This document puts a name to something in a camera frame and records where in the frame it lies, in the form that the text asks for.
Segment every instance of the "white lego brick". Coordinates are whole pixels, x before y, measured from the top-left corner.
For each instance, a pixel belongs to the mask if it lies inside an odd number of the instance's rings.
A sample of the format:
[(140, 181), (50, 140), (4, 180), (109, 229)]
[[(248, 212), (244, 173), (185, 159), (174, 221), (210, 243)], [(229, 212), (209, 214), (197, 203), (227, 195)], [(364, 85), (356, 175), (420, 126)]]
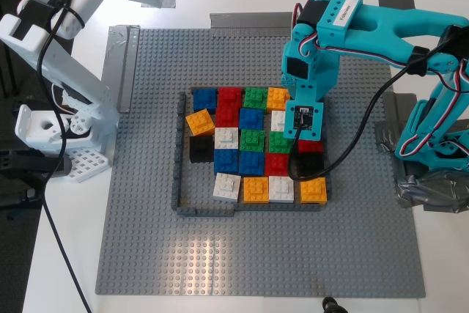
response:
[(293, 180), (285, 176), (269, 176), (269, 202), (293, 203)]
[(237, 150), (238, 129), (237, 128), (216, 128), (215, 129), (215, 149), (216, 150)]
[(237, 202), (240, 193), (241, 176), (217, 173), (213, 198), (219, 201)]
[(285, 128), (285, 111), (272, 111), (272, 119), (270, 123), (271, 131), (284, 132)]

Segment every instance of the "gray lego border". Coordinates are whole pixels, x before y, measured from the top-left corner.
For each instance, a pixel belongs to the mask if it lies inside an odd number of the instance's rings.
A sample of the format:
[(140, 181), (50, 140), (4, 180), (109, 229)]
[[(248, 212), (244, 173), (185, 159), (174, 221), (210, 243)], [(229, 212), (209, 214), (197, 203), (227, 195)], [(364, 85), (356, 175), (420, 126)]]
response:
[[(208, 89), (208, 88), (219, 88), (219, 87), (192, 87), (191, 88), (191, 97), (195, 89)], [(242, 87), (242, 93), (244, 96), (245, 88)], [(184, 113), (187, 111), (187, 114), (192, 114), (190, 110), (190, 103), (187, 99), (184, 92), (179, 93), (179, 98), (177, 102), (177, 124), (176, 124), (176, 147), (174, 150), (174, 169), (173, 169), (173, 186), (171, 190), (171, 208), (172, 210), (177, 211), (177, 214), (181, 216), (233, 216), (237, 211), (264, 211), (264, 212), (278, 212), (278, 211), (289, 211), (289, 212), (317, 212), (320, 210), (320, 206), (317, 204), (301, 204), (300, 203), (300, 190), (299, 183), (295, 182), (295, 200), (293, 203), (268, 203), (268, 204), (246, 204), (243, 203), (243, 180), (241, 179), (240, 187), (240, 196), (238, 203), (224, 202), (212, 198), (212, 191), (210, 189), (206, 195), (203, 196), (205, 202), (204, 207), (185, 207), (185, 204), (191, 203), (193, 200), (202, 195), (192, 194), (191, 190), (185, 190), (182, 179), (184, 174), (182, 173), (182, 166), (184, 163), (190, 163), (189, 160), (189, 144), (184, 144), (183, 136), (190, 136), (189, 129), (187, 128), (187, 123), (185, 122)], [(264, 115), (264, 130), (266, 133), (270, 131), (270, 115)], [(323, 144), (325, 142), (325, 130), (323, 131)], [(268, 143), (265, 144), (265, 151), (268, 150)], [(325, 147), (323, 153), (323, 160), (325, 166), (329, 164), (327, 157), (327, 149)], [(206, 169), (207, 172), (199, 173), (204, 178), (210, 180), (210, 183), (215, 183), (215, 175), (213, 174), (213, 168)], [(326, 188), (328, 192), (328, 199), (331, 195), (331, 186), (330, 178), (326, 177)], [(181, 199), (181, 193), (185, 194), (185, 197)]]
[[(381, 102), (356, 148), (330, 173), (333, 197), (322, 211), (200, 218), (172, 210), (175, 140), (188, 143), (176, 128), (183, 121), (179, 93), (278, 86), (287, 40), (212, 37), (209, 29), (140, 31), (130, 113), (117, 131), (98, 295), (425, 296), (412, 210), (396, 203), (391, 158), (374, 145), (373, 126), (385, 119)], [(341, 58), (338, 84), (328, 93), (332, 161), (389, 75), (388, 65)], [(212, 189), (204, 175), (212, 167), (193, 166), (182, 165), (181, 196), (200, 195), (187, 206), (204, 209)]]

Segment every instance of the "blue lego brick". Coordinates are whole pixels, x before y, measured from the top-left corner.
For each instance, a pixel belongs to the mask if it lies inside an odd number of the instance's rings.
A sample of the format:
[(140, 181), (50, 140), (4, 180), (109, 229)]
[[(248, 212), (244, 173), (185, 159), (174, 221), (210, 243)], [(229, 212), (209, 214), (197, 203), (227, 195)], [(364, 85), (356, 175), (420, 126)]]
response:
[(213, 171), (237, 173), (237, 150), (215, 150)]
[(195, 89), (193, 91), (193, 112), (207, 109), (209, 113), (214, 114), (217, 107), (216, 89)]
[(242, 108), (240, 112), (241, 130), (263, 130), (264, 111), (260, 109)]
[(240, 174), (264, 175), (265, 154), (262, 152), (241, 151)]

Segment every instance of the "label sticker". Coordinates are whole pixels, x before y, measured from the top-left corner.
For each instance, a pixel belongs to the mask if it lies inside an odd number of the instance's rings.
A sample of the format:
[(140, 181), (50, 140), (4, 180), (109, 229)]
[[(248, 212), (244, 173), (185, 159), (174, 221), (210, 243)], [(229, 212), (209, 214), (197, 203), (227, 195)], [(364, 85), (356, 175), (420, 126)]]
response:
[(344, 5), (342, 5), (342, 8), (339, 10), (339, 14), (333, 22), (333, 25), (345, 27), (350, 16), (353, 14), (353, 10), (357, 7), (357, 4), (358, 0), (345, 0)]

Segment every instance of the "red lego brick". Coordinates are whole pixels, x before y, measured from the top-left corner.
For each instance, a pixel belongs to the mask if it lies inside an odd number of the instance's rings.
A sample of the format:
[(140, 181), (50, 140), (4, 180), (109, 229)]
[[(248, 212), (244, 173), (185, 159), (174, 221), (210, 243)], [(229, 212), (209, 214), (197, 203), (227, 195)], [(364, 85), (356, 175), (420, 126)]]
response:
[(298, 152), (299, 153), (311, 153), (311, 152), (323, 153), (324, 149), (322, 148), (321, 141), (305, 141), (304, 139), (300, 139), (298, 141)]
[(215, 115), (217, 128), (237, 128), (240, 125), (240, 110), (231, 106), (219, 106)]
[(241, 109), (241, 88), (223, 87), (218, 89), (218, 106), (231, 106)]
[(267, 153), (265, 155), (265, 176), (288, 176), (288, 154)]

